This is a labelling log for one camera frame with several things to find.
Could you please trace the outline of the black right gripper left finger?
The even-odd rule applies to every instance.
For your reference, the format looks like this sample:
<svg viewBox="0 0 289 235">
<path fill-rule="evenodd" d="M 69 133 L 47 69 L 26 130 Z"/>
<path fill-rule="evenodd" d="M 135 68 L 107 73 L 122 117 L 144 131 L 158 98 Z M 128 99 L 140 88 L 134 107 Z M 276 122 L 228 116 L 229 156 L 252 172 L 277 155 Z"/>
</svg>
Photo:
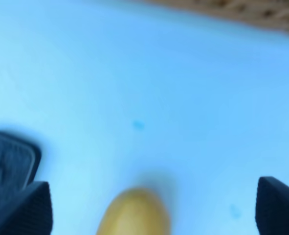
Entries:
<svg viewBox="0 0 289 235">
<path fill-rule="evenodd" d="M 49 235 L 52 228 L 48 182 L 32 182 L 0 209 L 0 235 Z"/>
</svg>

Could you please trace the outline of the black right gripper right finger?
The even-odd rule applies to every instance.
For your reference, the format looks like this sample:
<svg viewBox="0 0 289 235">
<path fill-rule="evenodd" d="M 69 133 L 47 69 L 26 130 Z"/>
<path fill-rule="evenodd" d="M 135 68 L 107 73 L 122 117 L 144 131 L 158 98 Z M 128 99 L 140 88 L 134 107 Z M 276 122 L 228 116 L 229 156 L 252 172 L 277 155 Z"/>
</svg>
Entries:
<svg viewBox="0 0 289 235">
<path fill-rule="evenodd" d="M 261 235 L 289 235 L 289 186 L 274 177 L 260 177 L 255 221 Z"/>
</svg>

